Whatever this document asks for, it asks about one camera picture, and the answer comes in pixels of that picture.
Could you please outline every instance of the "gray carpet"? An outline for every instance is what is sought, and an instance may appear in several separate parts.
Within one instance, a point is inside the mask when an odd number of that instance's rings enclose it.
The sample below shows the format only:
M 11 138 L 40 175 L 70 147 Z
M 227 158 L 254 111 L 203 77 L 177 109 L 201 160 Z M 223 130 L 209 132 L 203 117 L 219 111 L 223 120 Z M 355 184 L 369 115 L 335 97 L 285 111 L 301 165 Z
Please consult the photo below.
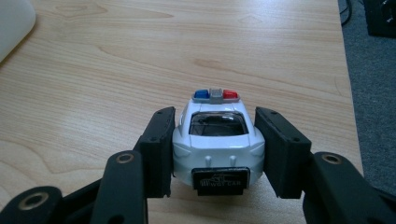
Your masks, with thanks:
M 362 1 L 352 0 L 352 8 L 343 34 L 363 172 L 372 186 L 396 195 L 396 39 L 369 36 Z

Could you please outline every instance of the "car's rear window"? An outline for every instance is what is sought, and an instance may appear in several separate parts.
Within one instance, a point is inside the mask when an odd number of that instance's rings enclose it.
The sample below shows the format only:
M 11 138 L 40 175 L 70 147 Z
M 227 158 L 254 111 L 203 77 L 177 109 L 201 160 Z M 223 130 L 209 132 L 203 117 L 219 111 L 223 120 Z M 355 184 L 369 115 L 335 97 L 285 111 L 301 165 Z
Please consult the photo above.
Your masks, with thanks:
M 191 117 L 190 134 L 234 136 L 248 133 L 244 117 L 236 112 L 199 112 Z

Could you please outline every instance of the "wooden table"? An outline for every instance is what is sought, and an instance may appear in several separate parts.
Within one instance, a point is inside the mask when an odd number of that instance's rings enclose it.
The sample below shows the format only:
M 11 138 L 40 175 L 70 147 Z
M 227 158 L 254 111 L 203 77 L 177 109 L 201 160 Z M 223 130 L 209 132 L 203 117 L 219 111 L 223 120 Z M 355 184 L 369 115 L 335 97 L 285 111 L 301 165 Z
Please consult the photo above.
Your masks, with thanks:
M 34 30 L 0 63 L 0 208 L 36 186 L 64 195 L 132 149 L 151 115 L 227 88 L 272 108 L 361 169 L 336 1 L 33 0 Z M 150 223 L 304 223 L 263 176 L 244 196 L 172 180 Z

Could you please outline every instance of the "toy car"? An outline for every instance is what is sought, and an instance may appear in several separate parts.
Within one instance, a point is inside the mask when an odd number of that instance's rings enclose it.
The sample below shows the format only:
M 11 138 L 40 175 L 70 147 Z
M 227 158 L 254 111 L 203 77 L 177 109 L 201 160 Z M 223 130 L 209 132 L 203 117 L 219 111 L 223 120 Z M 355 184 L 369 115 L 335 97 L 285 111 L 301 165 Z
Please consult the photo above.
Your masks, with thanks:
M 242 194 L 262 176 L 265 141 L 236 91 L 196 91 L 172 141 L 174 175 L 198 195 Z

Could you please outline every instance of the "car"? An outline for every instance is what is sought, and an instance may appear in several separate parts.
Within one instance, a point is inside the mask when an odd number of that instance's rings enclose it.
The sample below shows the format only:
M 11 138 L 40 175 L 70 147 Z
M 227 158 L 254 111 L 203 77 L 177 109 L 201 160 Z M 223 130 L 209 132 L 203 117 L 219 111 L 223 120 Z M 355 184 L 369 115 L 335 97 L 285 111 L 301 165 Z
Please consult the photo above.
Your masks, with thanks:
M 172 142 L 174 176 L 198 195 L 240 195 L 262 176 L 265 140 L 236 91 L 196 91 Z

